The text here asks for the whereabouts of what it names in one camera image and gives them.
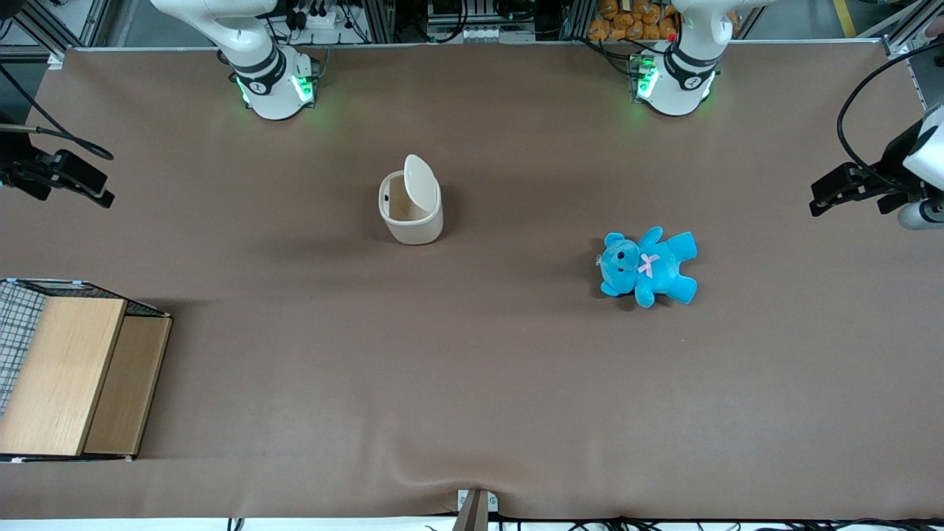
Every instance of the trash can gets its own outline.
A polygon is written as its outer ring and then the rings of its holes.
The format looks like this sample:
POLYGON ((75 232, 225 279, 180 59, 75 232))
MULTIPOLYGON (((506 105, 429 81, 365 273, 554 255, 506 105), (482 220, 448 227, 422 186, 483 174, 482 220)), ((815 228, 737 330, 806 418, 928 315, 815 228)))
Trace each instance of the trash can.
POLYGON ((409 155, 403 170, 380 183, 380 217, 396 240, 409 246, 432 242, 443 231, 443 194, 426 161, 409 155))

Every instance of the teddy bear leg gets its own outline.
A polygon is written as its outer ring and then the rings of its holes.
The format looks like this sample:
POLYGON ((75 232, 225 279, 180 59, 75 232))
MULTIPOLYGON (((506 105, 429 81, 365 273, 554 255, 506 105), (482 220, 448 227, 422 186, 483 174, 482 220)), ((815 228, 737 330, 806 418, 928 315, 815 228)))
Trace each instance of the teddy bear leg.
POLYGON ((666 243, 668 243, 668 248, 672 249, 675 257, 679 259, 679 262, 691 260, 699 254, 699 247, 695 245, 695 236, 691 232, 683 232, 672 236, 666 240, 666 243))
POLYGON ((677 300, 683 304, 688 304, 695 297, 695 291, 699 289, 699 283, 695 279, 679 275, 672 281, 666 290, 666 295, 671 299, 677 300))

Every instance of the teddy bear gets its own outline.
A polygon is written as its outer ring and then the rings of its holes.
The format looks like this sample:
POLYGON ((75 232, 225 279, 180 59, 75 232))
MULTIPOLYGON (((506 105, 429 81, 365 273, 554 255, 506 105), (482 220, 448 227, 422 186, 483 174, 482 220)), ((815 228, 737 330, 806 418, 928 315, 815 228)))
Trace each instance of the teddy bear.
POLYGON ((679 272, 679 265, 695 258, 699 249, 695 236, 684 232, 659 243, 662 227, 649 229, 636 245, 619 232, 603 238, 606 250, 599 256, 603 274, 600 290, 610 297, 635 292, 636 302, 649 308, 657 294, 688 304, 699 283, 679 272))

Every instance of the wooden panel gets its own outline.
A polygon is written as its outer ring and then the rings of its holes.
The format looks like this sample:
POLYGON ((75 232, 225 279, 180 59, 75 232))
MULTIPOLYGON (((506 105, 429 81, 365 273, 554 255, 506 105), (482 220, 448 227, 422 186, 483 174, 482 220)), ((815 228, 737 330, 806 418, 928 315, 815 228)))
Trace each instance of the wooden panel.
POLYGON ((125 317, 89 429, 86 453, 138 453, 170 331, 169 317, 125 317))
POLYGON ((126 302, 52 297, 0 420, 0 453, 77 455, 126 302))

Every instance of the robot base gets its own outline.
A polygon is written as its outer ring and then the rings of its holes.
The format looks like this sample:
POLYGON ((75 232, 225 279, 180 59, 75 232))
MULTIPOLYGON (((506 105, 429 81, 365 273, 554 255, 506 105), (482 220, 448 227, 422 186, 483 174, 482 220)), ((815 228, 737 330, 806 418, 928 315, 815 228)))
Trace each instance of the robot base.
POLYGON ((296 51, 291 46, 279 46, 285 54, 285 74, 272 86, 269 94, 254 94, 242 83, 243 101, 266 120, 284 120, 291 118, 305 107, 314 107, 318 90, 320 64, 312 58, 296 51))
MULTIPOLYGON (((656 45, 659 51, 666 48, 667 43, 656 45)), ((644 51, 632 59, 631 71, 638 72, 640 77, 630 79, 631 94, 636 101, 648 103, 656 111, 669 116, 683 116, 697 109, 699 103, 708 97, 711 82, 715 79, 712 74, 698 89, 686 91, 667 73, 662 54, 644 51)))

